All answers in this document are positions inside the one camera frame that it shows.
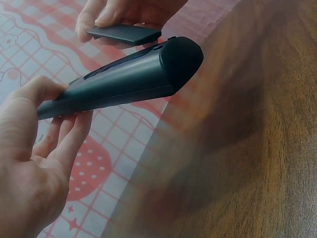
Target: wood grain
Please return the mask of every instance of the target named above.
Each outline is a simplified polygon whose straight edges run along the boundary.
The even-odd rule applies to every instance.
[[[317,0],[241,0],[103,237],[317,237]]]

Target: pink strawberry pattern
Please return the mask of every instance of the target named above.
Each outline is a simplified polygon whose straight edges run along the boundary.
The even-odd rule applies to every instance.
[[[71,172],[67,201],[78,201],[91,194],[109,177],[111,170],[111,158],[107,150],[88,136]]]

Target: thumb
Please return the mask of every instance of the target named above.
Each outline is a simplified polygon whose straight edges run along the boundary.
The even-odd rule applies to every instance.
[[[112,26],[121,21],[130,0],[108,0],[107,4],[95,21],[98,27]]]

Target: plastic tablecloth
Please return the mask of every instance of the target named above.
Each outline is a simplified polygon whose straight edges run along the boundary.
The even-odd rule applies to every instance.
[[[201,43],[237,0],[190,0],[163,29]],[[69,83],[138,47],[81,44],[74,27],[84,0],[0,0],[0,103],[34,76]],[[94,111],[73,167],[61,216],[39,238],[100,238],[168,102],[168,98]],[[39,123],[37,141],[50,120]]]

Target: finger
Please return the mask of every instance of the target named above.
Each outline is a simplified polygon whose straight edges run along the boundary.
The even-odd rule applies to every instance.
[[[88,42],[92,36],[86,31],[93,28],[95,19],[106,5],[106,0],[88,0],[83,10],[78,15],[75,32],[80,42]]]
[[[93,112],[78,114],[74,127],[56,150],[55,158],[62,164],[67,178],[70,177],[76,155],[89,133],[92,117]]]
[[[40,76],[13,92],[0,114],[0,147],[12,149],[17,158],[21,151],[31,154],[38,127],[36,108],[64,90],[65,86]]]
[[[119,23],[128,8],[129,0],[108,0],[107,4],[95,21],[98,27],[107,27]]]
[[[46,158],[57,146],[62,118],[55,118],[50,124],[46,136],[33,147],[33,155]]]
[[[14,91],[9,100],[10,104],[19,105],[19,103],[31,103],[37,108],[43,101],[56,99],[66,86],[57,84],[46,76],[37,76],[29,83]]]
[[[60,127],[57,146],[61,144],[65,136],[72,130],[75,125],[77,115],[67,116]]]

